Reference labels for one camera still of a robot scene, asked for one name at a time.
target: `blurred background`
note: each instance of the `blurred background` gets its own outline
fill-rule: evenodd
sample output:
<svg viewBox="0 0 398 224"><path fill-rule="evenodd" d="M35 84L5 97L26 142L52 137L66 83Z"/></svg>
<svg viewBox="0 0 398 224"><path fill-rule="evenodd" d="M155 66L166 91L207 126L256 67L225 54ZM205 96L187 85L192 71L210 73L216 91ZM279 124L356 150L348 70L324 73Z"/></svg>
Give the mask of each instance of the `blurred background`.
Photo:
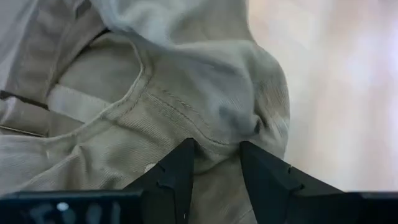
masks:
<svg viewBox="0 0 398 224"><path fill-rule="evenodd" d="M285 160L341 190L398 190L398 1L249 0L290 93Z"/></svg>

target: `black plastic part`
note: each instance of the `black plastic part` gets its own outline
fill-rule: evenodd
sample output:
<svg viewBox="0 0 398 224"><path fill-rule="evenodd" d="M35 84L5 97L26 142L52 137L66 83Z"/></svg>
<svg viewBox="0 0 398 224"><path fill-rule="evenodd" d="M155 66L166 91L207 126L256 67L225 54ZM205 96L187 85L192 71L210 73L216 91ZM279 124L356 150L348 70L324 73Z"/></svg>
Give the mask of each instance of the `black plastic part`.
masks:
<svg viewBox="0 0 398 224"><path fill-rule="evenodd" d="M184 140L124 190L6 195L0 223L187 224L195 148L195 140Z"/></svg>
<svg viewBox="0 0 398 224"><path fill-rule="evenodd" d="M240 154L258 224L398 223L397 193L344 193L250 142Z"/></svg>

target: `garment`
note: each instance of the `garment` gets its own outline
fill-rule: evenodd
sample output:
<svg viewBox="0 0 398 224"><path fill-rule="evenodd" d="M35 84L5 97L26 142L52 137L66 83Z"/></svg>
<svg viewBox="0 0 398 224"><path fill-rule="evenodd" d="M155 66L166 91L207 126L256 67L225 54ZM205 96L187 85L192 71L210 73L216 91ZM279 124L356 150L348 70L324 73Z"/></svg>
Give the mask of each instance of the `garment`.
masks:
<svg viewBox="0 0 398 224"><path fill-rule="evenodd" d="M49 110L4 99L3 111L40 119L7 112L0 121L47 137L0 135L0 194L121 189L195 138L190 223L256 222L238 144L283 157L289 100L281 67L250 35L244 1L5 4L0 89Z"/></svg>

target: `stitching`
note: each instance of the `stitching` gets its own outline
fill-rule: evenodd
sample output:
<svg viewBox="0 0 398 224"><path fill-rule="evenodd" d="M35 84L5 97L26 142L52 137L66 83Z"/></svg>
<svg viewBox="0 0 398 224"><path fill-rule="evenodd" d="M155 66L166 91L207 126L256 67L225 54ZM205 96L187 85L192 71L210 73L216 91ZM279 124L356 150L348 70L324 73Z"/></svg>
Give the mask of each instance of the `stitching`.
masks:
<svg viewBox="0 0 398 224"><path fill-rule="evenodd" d="M142 60L141 60L141 58L139 58L139 61L140 61L140 67L141 67L139 73L140 73L140 74L141 74L141 73L148 74L149 78L148 78L148 80L145 82L144 87L142 87L142 90L139 92L139 94L138 94L136 100L135 100L134 103L131 105L131 107L130 107L128 110L126 110L125 112L123 112L123 113L115 120L117 123L118 123L118 121L119 121L124 115L126 115L126 114L128 114L130 111L132 111L132 109L137 105L139 99L141 98L141 95L142 95L143 92L147 89L148 83L152 80L153 73L152 73L152 72L146 73L146 72L145 72L145 66L144 66L144 64L143 64L143 62L142 62Z"/></svg>
<svg viewBox="0 0 398 224"><path fill-rule="evenodd" d="M196 111L191 105L189 105L188 103L184 102L183 100L181 100L180 98L174 96L173 94L171 94L170 92L168 92L165 89L160 88L160 90L164 93L166 93L167 95L169 95L171 98L177 100L179 103L181 103L183 106L186 106L188 109L191 109L196 115L198 115L199 119L205 124L206 128L209 128L209 125L207 124L207 122L202 118L202 116L200 115L200 113L198 111Z"/></svg>
<svg viewBox="0 0 398 224"><path fill-rule="evenodd" d="M158 97L156 97L156 96L154 96L154 95L152 95L152 94L150 94L150 95L153 96L154 98L156 98L157 100L160 100ZM186 131L186 132L188 132L188 133L191 134L191 131L189 131L188 129L186 129L186 128L184 128L183 126L179 125L179 124L176 122L176 120L173 119L171 116L166 115L166 114L163 114L163 116L168 117L168 119L170 119L170 120L173 122L174 125L178 126L179 128L181 128L181 129L183 129L184 131ZM233 144L224 144L224 143L216 142L216 141L214 141L214 140L208 138L207 136L205 136L197 127L196 127L196 129L199 131L199 133L200 133L203 137L205 137L207 140L209 140L209 141L211 141L211 142L215 142L215 143L221 144L221 145L223 145L223 146L230 146L230 145L233 145ZM216 155L216 156L228 156L228 155L229 155L229 153L222 154L222 153L219 153L219 152L215 152L214 150L207 149L207 148L205 148L205 147L203 147L202 149L203 149L204 151L210 152L210 153L212 153L213 155Z"/></svg>
<svg viewBox="0 0 398 224"><path fill-rule="evenodd" d="M249 212L251 212L253 210L253 208L250 208L248 211L246 211L245 213L243 213L235 222L233 223L238 223L239 221L241 221Z"/></svg>
<svg viewBox="0 0 398 224"><path fill-rule="evenodd" d="M161 100L160 98L158 98L157 96L153 95L152 93L149 93L149 92L148 92L148 94L149 94L150 96L154 97L155 99L159 100L161 103L165 104L166 106L170 107L171 109L173 109L173 110L174 110L175 112L177 112L178 114L182 115L186 120L188 120L190 123L192 123L192 124L194 125L194 127L199 131L199 133L200 133L204 138L206 138L207 140L209 140L209 141L211 141L211 142L213 142L213 143L216 143L216 144L220 144L220 145L222 145L222 146L232 146L232 145L235 145L235 144L239 144L240 141L231 142L231 143L222 143L222 142L219 142L219 141L214 140L214 139L212 139L212 138L209 138L208 136L206 136L205 134L203 134L203 132L198 128L198 126L196 126L196 124L195 124L190 118L188 118L185 114L179 112L179 110L177 110L176 108L174 108L172 105L166 103L165 101Z"/></svg>
<svg viewBox="0 0 398 224"><path fill-rule="evenodd" d="M87 141L87 140L90 140L91 138L93 138L95 135L97 135L97 134L99 134L99 133L103 133L104 131L108 130L108 129L111 127L111 126L109 125L109 126L107 126L107 127L102 128L101 130L98 130L98 131L93 132L91 136L87 136L87 137L82 138L82 139L77 139L78 135L79 135L81 132L83 132L85 129L91 128L92 126L96 125L96 124L99 123L100 121L103 121L103 120L105 119L105 116L109 113L110 110L119 108L120 106L122 106L122 105L124 105L125 103L127 103L127 102L128 102L128 99L130 99L131 95L134 93L134 89L135 89L134 87L137 85L138 82L141 81L141 78L142 78L143 73L144 73L144 64L143 64L143 62L142 62L141 56L140 56L140 54L139 54L139 51L138 51L136 45L135 45L132 41L130 41L130 44L131 44L131 47L133 48L134 55L136 56L136 58L137 58L137 60L138 60L138 62L139 62L140 70L139 70L138 76L137 76L137 78L136 78L136 81L134 81L134 83L131 85L131 87L130 87L129 91L126 93L126 95L124 95L124 97L123 97L122 99L120 99L119 101L115 102L114 104L112 104L111 106L109 106L108 108L106 108L104 111L102 111L99 115L97 115L95 118L93 118L93 120L92 120L91 122L88 122L88 123L84 124L83 126L81 126L81 127L77 128L77 129L73 130L73 131L70 132L70 133L67 133L67 134L64 134L64 135L61 135L61 136L56 136L56 137L52 137L52 138L47 138L47 139L45 139L46 141L41 142L44 146L48 146L48 145L51 145L51 144L57 144L57 143L59 143L59 142L66 141L66 140L69 139L69 138L74 138L74 139L75 139L74 144L76 144L76 143L78 143L78 142L81 142L81 141ZM69 150L70 150L70 149L64 149L64 150L61 149L60 151L69 151Z"/></svg>

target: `beige fabric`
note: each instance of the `beige fabric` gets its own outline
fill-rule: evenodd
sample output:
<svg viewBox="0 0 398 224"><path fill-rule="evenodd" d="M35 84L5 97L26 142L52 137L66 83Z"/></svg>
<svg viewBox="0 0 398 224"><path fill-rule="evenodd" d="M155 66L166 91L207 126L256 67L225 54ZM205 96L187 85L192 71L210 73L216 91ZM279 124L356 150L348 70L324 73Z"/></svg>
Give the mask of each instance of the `beige fabric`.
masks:
<svg viewBox="0 0 398 224"><path fill-rule="evenodd" d="M139 69L129 39L106 33L87 46L61 76L59 84L114 103L127 93Z"/></svg>
<svg viewBox="0 0 398 224"><path fill-rule="evenodd" d="M72 118L24 103L15 97L0 100L1 134L27 134L40 137L65 134L66 129L70 131L82 124Z"/></svg>
<svg viewBox="0 0 398 224"><path fill-rule="evenodd" d="M47 99L49 108L83 123L89 122L110 103L74 89L56 85Z"/></svg>
<svg viewBox="0 0 398 224"><path fill-rule="evenodd" d="M0 90L45 103L60 72L104 25L92 8L79 11L79 0L1 4Z"/></svg>
<svg viewBox="0 0 398 224"><path fill-rule="evenodd" d="M251 140L282 157L289 109L282 70L251 38L244 2L94 0L93 4L118 33L108 34L110 48L129 42L135 66L119 72L104 69L98 75L81 63L96 50L91 48L55 76L74 77L73 81L74 74L85 73L104 85L97 79L123 73L131 74L134 83L120 100L70 133L54 138L0 136L0 194L121 189L182 140L193 137L201 151L195 157L190 223L255 223L238 143ZM69 88L76 86L72 81ZM94 94L97 86L86 85L91 90L85 94L108 101Z"/></svg>

